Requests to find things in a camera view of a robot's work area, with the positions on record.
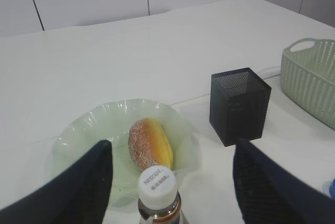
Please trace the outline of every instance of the bottle neck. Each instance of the bottle neck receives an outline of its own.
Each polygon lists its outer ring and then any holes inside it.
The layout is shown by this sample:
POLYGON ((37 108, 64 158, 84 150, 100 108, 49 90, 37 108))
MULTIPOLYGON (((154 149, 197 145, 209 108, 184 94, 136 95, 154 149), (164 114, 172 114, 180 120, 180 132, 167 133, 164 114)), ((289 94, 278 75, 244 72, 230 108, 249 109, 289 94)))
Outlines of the bottle neck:
POLYGON ((174 202, 167 208, 152 210, 147 208, 142 201, 138 200, 138 209, 141 215, 140 224, 180 224, 183 216, 181 215, 182 200, 177 193, 174 202))

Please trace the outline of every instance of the wavy-edged plate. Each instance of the wavy-edged plate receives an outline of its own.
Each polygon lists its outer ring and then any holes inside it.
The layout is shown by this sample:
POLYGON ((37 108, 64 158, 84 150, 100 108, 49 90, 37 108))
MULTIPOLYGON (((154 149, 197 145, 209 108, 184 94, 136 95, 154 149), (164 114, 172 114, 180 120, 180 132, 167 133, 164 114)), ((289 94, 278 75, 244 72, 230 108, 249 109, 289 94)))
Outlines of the wavy-edged plate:
POLYGON ((113 185, 109 205, 124 205, 137 198, 137 180, 141 172, 128 151, 129 128, 137 120, 153 117, 159 121, 171 144, 177 181, 197 164, 189 122, 170 106, 147 99, 132 99, 103 104, 73 121, 55 141, 52 149, 52 176, 73 164, 99 140, 113 146, 113 185))

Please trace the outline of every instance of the plastic bottle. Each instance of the plastic bottle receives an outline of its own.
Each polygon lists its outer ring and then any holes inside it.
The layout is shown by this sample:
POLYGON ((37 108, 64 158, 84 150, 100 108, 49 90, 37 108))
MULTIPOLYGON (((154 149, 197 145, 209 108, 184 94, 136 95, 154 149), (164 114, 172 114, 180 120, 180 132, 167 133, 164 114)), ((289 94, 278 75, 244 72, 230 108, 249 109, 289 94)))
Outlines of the plastic bottle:
POLYGON ((152 166, 138 180, 140 224, 189 224, 173 172, 161 165, 152 166))

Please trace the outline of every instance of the green basket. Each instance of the green basket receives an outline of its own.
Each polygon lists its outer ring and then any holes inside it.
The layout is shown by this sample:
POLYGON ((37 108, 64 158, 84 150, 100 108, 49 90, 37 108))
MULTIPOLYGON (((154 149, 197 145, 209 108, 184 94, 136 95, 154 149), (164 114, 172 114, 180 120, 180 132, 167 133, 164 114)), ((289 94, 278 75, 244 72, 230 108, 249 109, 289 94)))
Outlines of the green basket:
POLYGON ((306 38, 286 48, 281 86, 300 107, 335 129, 335 41, 306 38), (314 42, 314 46, 292 52, 302 42, 314 42))

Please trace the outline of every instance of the blue object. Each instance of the blue object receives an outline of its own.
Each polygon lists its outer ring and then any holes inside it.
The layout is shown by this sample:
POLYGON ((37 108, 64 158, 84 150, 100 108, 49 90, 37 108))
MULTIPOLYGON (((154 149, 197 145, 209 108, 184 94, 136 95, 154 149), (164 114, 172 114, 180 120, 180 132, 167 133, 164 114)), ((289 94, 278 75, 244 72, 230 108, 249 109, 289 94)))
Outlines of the blue object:
POLYGON ((332 199, 335 199, 335 180, 329 186, 329 193, 332 199))

